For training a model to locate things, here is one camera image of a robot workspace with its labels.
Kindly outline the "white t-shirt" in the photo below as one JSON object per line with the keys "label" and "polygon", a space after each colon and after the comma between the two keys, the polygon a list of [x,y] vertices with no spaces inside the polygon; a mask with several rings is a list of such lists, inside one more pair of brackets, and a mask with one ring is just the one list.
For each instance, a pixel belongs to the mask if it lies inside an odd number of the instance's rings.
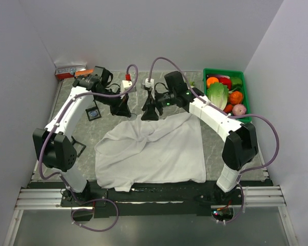
{"label": "white t-shirt", "polygon": [[123,121],[94,147],[102,188],[129,192],[134,183],[206,181],[199,119],[187,112],[158,121]]}

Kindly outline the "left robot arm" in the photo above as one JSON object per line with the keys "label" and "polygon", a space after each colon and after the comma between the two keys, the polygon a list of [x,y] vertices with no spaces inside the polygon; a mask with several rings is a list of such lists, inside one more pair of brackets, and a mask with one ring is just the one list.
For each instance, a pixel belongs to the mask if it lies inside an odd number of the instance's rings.
{"label": "left robot arm", "polygon": [[76,149],[72,143],[72,134],[82,114],[98,101],[109,106],[113,116],[131,117],[128,107],[128,93],[134,89],[129,72],[125,75],[126,85],[120,85],[117,91],[110,89],[113,74],[104,67],[96,66],[89,75],[79,75],[74,79],[70,94],[53,120],[43,129],[35,129],[33,143],[38,160],[38,170],[43,180],[42,166],[54,171],[73,191],[73,200],[80,206],[91,201],[91,192],[86,190],[87,179],[75,167]]}

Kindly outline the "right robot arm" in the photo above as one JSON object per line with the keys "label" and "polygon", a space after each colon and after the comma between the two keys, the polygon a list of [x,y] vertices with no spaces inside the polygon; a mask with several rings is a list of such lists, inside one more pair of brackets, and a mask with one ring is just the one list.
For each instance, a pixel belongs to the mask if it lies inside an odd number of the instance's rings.
{"label": "right robot arm", "polygon": [[142,120],[158,120],[165,107],[176,105],[196,116],[213,129],[223,140],[223,170],[216,182],[219,187],[214,191],[215,201],[226,204],[232,198],[231,190],[237,185],[243,166],[258,154],[256,129],[253,124],[232,119],[220,112],[198,88],[184,81],[179,71],[164,76],[166,92],[159,93],[155,82],[147,78],[142,89],[148,97],[142,108]]}

